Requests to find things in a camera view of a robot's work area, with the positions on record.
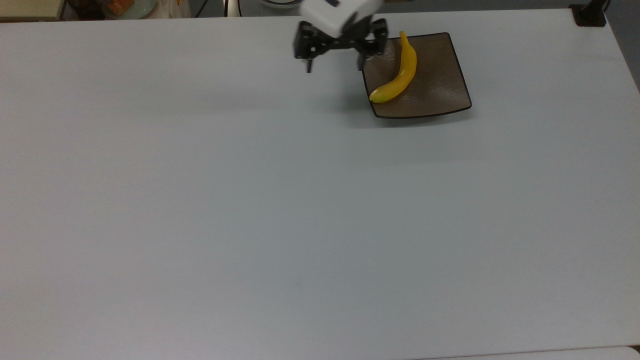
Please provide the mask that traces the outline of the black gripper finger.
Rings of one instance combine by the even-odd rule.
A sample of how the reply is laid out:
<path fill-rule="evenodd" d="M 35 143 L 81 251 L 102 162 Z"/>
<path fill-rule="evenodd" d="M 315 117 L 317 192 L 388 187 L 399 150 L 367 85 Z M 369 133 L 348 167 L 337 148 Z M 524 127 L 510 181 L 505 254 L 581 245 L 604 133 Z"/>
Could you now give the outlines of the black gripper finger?
<path fill-rule="evenodd" d="M 305 63 L 306 72 L 310 74 L 313 70 L 314 59 L 326 53 L 326 43 L 319 36 L 319 30 L 310 22 L 301 21 L 295 31 L 292 44 L 293 57 Z"/>
<path fill-rule="evenodd" d="M 379 56 L 386 50 L 388 28 L 386 18 L 372 21 L 364 18 L 355 25 L 355 50 L 358 52 L 358 70 L 363 71 L 371 57 Z"/>

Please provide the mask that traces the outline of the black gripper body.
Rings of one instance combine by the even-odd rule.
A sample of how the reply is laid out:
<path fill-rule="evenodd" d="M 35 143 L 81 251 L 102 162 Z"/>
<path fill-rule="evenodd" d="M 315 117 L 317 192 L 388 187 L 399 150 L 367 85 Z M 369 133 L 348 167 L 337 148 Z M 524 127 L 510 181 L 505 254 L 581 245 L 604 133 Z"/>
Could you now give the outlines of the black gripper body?
<path fill-rule="evenodd" d="M 375 40 L 367 39 L 371 33 L 371 20 L 372 17 L 366 17 L 352 23 L 340 36 L 329 35 L 325 30 L 320 30 L 320 52 L 343 49 L 355 49 L 359 53 L 374 52 Z"/>

